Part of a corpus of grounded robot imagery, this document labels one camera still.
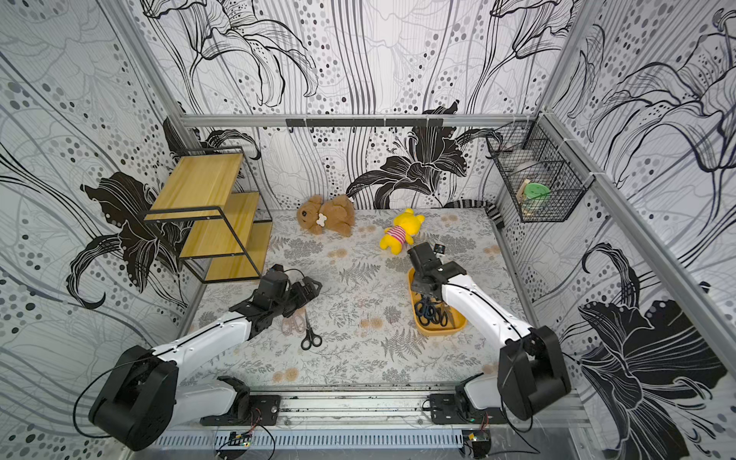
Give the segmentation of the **green lidded jar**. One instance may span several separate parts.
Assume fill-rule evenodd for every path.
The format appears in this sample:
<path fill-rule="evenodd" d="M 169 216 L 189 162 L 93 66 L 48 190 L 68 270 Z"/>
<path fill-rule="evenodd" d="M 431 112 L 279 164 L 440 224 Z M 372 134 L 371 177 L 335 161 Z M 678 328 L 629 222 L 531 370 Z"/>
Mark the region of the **green lidded jar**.
<path fill-rule="evenodd" d="M 551 196 L 551 190 L 544 184 L 529 182 L 521 193 L 521 209 L 524 214 L 534 215 L 544 210 Z"/>

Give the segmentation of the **blue handled scissors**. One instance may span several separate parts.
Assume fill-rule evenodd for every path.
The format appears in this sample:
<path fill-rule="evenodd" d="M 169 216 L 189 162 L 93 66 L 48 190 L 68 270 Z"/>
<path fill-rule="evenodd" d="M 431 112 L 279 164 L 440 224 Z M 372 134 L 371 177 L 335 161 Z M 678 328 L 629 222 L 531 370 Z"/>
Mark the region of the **blue handled scissors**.
<path fill-rule="evenodd" d="M 434 323 L 442 328 L 447 327 L 450 323 L 450 315 L 447 309 L 442 305 L 438 305 L 434 308 L 434 311 Z"/>

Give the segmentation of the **yellow storage box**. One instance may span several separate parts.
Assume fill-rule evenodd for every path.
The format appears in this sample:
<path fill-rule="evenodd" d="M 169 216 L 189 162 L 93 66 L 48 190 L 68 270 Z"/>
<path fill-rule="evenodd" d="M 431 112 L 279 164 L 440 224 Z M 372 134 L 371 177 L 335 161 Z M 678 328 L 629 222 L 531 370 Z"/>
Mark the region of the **yellow storage box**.
<path fill-rule="evenodd" d="M 421 295 L 413 290 L 415 269 L 407 273 L 408 292 L 413 318 L 419 332 L 425 337 L 454 335 L 467 325 L 467 319 L 444 302 Z"/>

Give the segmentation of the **all black scissors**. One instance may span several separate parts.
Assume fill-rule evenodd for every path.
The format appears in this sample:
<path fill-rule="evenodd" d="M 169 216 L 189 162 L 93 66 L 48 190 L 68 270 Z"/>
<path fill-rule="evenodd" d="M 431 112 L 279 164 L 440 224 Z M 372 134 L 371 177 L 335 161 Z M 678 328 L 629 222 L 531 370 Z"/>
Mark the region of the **all black scissors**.
<path fill-rule="evenodd" d="M 421 326 L 427 327 L 429 324 L 433 324 L 435 322 L 435 306 L 425 297 L 420 297 L 420 299 L 414 304 L 414 311 Z"/>

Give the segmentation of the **wooden tiered shelf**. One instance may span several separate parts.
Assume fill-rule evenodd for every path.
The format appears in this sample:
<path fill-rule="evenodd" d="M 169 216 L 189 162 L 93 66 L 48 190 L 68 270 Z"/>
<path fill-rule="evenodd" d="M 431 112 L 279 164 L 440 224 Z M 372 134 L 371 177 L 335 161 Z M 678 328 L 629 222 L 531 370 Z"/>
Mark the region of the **wooden tiered shelf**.
<path fill-rule="evenodd" d="M 186 149 L 143 220 L 191 222 L 176 254 L 203 284 L 265 271 L 273 216 L 241 146 Z"/>

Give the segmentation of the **yellow plush bear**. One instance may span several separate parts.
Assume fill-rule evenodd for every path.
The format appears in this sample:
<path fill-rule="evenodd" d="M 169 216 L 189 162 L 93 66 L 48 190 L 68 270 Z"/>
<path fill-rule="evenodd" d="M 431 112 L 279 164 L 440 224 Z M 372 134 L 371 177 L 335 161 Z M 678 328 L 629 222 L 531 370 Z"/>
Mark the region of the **yellow plush bear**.
<path fill-rule="evenodd" d="M 379 248 L 399 255 L 406 247 L 414 244 L 414 237 L 420 233 L 425 220 L 425 216 L 417 215 L 412 209 L 404 210 L 394 218 L 392 226 L 384 230 Z"/>

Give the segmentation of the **black wall hook rail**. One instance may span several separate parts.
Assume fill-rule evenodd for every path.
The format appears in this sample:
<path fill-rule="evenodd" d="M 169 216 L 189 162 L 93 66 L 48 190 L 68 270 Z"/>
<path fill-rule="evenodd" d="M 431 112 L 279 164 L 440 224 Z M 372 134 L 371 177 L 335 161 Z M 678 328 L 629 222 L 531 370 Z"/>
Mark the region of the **black wall hook rail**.
<path fill-rule="evenodd" d="M 445 124 L 444 117 L 306 117 L 306 118 L 287 118 L 286 126 L 288 128 L 393 128 L 393 127 L 419 127 L 432 128 L 441 127 Z"/>

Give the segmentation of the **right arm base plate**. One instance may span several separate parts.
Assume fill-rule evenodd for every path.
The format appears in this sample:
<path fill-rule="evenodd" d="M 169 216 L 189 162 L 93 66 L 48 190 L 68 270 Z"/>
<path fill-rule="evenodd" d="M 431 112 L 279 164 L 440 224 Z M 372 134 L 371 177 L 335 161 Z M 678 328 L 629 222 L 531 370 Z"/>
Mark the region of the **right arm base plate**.
<path fill-rule="evenodd" d="M 434 425 L 504 425 L 506 423 L 498 407 L 474 408 L 470 401 L 458 393 L 432 393 L 423 404 Z"/>

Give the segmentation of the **brown teddy bear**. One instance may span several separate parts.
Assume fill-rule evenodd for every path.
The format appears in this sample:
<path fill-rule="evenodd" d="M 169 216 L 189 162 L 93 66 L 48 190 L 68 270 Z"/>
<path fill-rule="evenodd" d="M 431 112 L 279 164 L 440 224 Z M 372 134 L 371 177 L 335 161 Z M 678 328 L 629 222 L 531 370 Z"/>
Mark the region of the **brown teddy bear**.
<path fill-rule="evenodd" d="M 314 195 L 296 212 L 299 226 L 312 235 L 321 235 L 325 230 L 330 230 L 342 237 L 351 237 L 355 216 L 354 203 L 346 195 L 327 201 L 320 195 Z"/>

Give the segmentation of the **black scissors long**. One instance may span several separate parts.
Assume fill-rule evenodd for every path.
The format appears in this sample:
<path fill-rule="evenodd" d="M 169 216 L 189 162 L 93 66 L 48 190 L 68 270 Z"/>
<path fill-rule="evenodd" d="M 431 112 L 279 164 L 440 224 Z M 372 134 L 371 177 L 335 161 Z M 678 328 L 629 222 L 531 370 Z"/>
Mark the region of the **black scissors long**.
<path fill-rule="evenodd" d="M 323 344 L 323 339 L 321 335 L 318 335 L 314 328 L 312 327 L 312 323 L 310 322 L 309 314 L 307 312 L 304 313 L 304 319 L 305 319 L 305 336 L 301 341 L 300 347 L 302 351 L 308 351 L 312 348 L 319 348 Z"/>

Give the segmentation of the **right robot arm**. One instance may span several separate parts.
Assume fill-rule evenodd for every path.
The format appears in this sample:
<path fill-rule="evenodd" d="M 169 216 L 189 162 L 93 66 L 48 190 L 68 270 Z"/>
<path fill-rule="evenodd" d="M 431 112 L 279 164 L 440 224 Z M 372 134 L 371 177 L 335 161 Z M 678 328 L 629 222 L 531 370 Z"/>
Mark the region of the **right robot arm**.
<path fill-rule="evenodd" d="M 414 268 L 412 291 L 462 314 L 498 348 L 498 370 L 465 379 L 455 387 L 458 409 L 499 409 L 521 421 L 565 398 L 571 382 L 558 336 L 533 327 L 505 310 L 456 262 L 442 262 L 428 243 L 408 250 Z"/>

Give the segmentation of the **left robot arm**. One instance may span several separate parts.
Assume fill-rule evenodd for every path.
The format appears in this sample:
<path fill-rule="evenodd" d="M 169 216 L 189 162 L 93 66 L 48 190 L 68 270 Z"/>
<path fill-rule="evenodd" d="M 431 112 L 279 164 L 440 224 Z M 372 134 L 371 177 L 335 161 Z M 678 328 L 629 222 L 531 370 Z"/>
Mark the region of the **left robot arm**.
<path fill-rule="evenodd" d="M 170 427 L 190 422 L 237 426 L 260 422 L 264 412 L 250 402 L 250 388 L 235 377 L 196 386 L 184 385 L 201 366 L 268 329 L 274 319 L 289 318 L 320 295 L 322 285 L 302 277 L 293 282 L 279 264 L 262 276 L 247 299 L 214 322 L 151 349 L 133 346 L 99 376 L 103 386 L 87 418 L 103 437 L 139 452 Z"/>

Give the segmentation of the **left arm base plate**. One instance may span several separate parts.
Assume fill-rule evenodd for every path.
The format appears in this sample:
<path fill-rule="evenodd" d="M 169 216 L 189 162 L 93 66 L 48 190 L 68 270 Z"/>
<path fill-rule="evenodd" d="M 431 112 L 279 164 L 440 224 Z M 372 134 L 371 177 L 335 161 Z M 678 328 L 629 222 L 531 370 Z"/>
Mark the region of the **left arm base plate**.
<path fill-rule="evenodd" d="M 220 376 L 219 383 L 225 383 L 236 391 L 235 400 L 222 415 L 202 417 L 199 421 L 205 427 L 231 427 L 249 424 L 273 427 L 281 411 L 280 395 L 253 395 L 250 388 L 240 379 Z"/>

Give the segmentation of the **pink scissors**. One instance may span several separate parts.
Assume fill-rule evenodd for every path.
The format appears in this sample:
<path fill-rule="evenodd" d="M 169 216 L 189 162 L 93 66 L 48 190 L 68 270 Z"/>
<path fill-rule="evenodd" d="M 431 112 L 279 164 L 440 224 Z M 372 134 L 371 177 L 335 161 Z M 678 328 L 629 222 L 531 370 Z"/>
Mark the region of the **pink scissors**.
<path fill-rule="evenodd" d="M 292 316 L 284 317 L 281 323 L 281 332 L 286 337 L 292 335 L 303 335 L 306 331 L 306 320 L 304 310 L 297 310 Z"/>

